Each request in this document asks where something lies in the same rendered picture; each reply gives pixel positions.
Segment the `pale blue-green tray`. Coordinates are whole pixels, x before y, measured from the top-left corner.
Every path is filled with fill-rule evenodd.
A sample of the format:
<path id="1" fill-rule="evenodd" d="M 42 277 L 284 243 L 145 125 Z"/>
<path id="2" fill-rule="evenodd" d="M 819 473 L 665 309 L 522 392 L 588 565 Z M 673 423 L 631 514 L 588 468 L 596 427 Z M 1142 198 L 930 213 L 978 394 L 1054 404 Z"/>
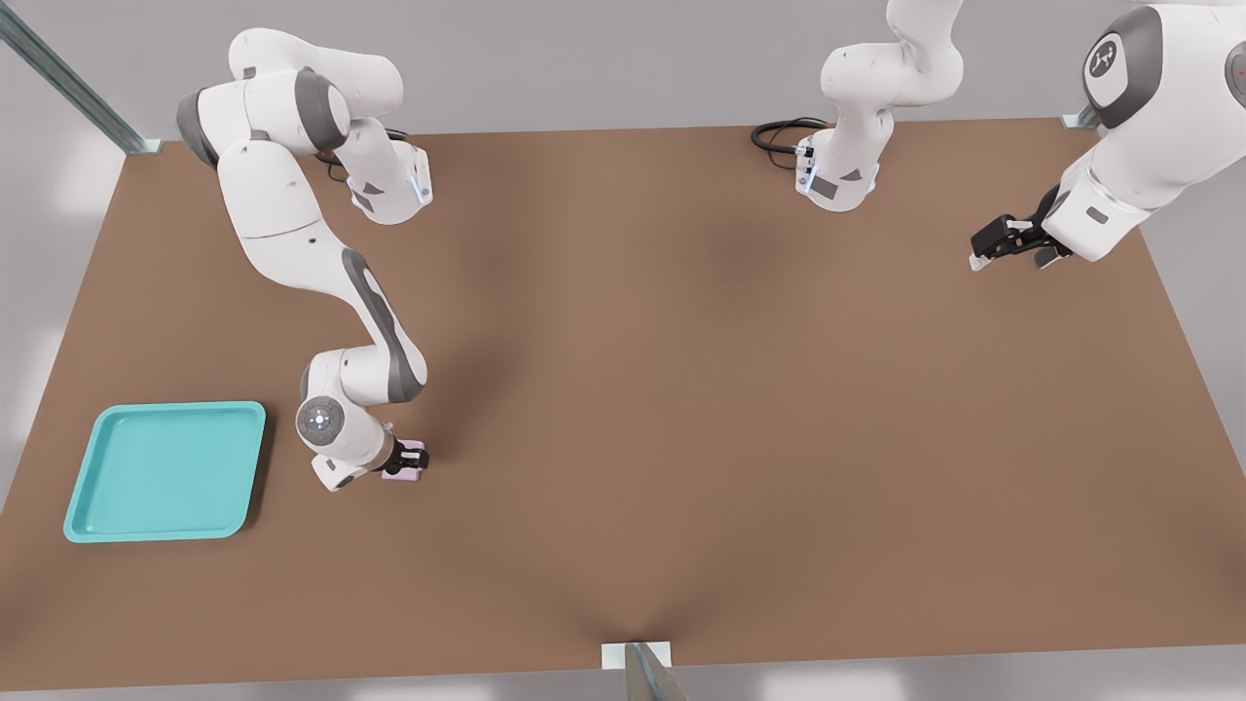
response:
<path id="1" fill-rule="evenodd" d="M 112 405 L 98 413 L 64 520 L 75 544 L 231 537 L 248 515 L 258 402 Z"/>

